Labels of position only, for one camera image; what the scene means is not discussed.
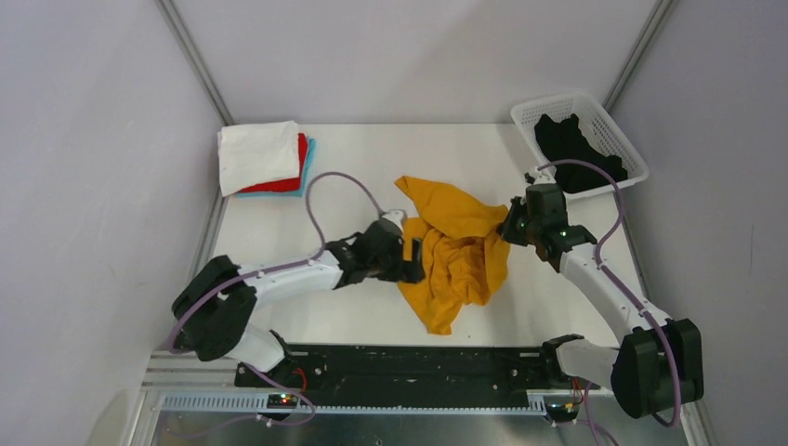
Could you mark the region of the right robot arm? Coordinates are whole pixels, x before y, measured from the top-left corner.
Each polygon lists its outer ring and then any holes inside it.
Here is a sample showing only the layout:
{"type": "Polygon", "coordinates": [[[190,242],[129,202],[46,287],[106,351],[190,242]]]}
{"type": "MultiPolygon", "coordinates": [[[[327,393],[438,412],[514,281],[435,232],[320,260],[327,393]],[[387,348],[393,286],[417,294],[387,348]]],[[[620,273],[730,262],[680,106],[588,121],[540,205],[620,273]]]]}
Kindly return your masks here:
{"type": "Polygon", "coordinates": [[[558,185],[530,185],[524,195],[512,198],[497,232],[507,243],[533,247],[541,261],[592,304],[618,343],[603,347],[579,334],[546,341],[551,355],[541,360],[539,371],[547,385],[560,388],[583,378],[611,390],[632,418],[679,411],[704,397],[698,326],[672,318],[624,283],[603,257],[597,238],[570,223],[558,185]]]}

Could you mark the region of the yellow t shirt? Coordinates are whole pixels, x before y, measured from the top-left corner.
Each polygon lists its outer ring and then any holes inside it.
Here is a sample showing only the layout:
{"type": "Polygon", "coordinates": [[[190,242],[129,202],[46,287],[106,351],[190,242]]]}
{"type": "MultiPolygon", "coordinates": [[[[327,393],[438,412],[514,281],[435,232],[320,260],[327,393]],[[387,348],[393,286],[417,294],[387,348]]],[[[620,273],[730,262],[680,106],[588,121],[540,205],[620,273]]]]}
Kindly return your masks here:
{"type": "Polygon", "coordinates": [[[508,208],[488,205],[448,183],[402,176],[397,188],[418,214],[403,224],[405,246],[421,242],[425,278],[399,284],[431,335],[450,335],[465,306],[487,305],[508,275],[511,244],[498,234],[508,208]]]}

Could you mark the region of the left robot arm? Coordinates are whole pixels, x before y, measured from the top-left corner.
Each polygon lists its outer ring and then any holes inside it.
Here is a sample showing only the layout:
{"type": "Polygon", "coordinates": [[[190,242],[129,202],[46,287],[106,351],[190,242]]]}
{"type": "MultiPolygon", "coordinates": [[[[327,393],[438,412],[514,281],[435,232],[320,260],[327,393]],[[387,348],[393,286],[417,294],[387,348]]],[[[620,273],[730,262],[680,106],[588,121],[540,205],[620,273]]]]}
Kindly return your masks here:
{"type": "Polygon", "coordinates": [[[422,241],[406,239],[401,223],[384,215],[363,232],[326,243],[315,255],[276,266],[241,266],[216,256],[176,298],[169,349],[200,361],[230,358],[256,369],[272,387],[293,374],[288,346],[274,330],[253,326],[253,313],[284,299],[333,291],[375,279],[416,284],[426,277],[422,241]]]}

